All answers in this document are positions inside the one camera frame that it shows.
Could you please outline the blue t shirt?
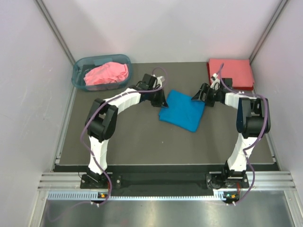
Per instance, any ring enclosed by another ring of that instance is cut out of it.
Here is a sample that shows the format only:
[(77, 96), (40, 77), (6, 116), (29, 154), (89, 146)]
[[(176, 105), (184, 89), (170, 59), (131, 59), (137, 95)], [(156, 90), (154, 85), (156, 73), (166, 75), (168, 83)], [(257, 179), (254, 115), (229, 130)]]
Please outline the blue t shirt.
[(171, 90), (167, 98), (168, 108), (161, 108), (159, 120), (196, 132), (202, 118), (205, 103), (193, 101), (191, 97)]

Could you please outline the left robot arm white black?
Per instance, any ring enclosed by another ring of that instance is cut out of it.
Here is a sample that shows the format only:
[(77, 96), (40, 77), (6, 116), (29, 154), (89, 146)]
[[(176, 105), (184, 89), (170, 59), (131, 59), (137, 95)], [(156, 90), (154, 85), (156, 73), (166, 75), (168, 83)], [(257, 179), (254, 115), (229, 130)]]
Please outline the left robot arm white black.
[(165, 99), (164, 76), (144, 74), (136, 85), (130, 86), (122, 93), (108, 99), (95, 99), (85, 122), (90, 145), (90, 161), (87, 174), (96, 187), (107, 183), (107, 147), (109, 139), (116, 130), (118, 115), (127, 108), (143, 101), (150, 101), (154, 107), (167, 108)]

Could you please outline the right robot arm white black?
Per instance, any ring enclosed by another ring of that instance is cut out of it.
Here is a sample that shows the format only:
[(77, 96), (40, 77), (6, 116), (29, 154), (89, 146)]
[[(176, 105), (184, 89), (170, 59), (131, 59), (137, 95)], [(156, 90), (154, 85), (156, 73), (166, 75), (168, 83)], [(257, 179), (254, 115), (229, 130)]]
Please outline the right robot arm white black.
[(237, 110), (237, 142), (231, 156), (226, 161), (221, 182), (226, 187), (234, 186), (246, 173), (249, 157), (256, 144), (270, 131), (268, 100), (262, 96), (237, 92), (231, 88), (232, 79), (215, 80), (213, 84), (203, 83), (191, 98), (213, 107), (215, 102)]

